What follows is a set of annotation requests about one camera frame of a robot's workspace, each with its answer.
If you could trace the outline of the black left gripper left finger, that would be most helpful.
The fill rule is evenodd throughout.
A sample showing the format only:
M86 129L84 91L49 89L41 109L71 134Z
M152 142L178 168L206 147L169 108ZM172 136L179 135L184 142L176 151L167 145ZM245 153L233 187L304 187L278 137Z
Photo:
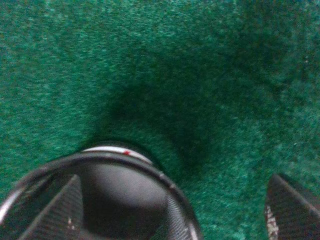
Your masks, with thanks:
M83 195L80 177L62 179L53 198L42 208L20 240L76 240L83 225Z

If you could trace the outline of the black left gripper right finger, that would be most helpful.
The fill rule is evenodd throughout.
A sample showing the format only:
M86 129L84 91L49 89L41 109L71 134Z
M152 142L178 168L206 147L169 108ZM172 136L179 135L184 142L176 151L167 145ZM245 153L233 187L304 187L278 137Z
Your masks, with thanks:
M264 217L269 240L320 238L320 197L284 173L269 179Z

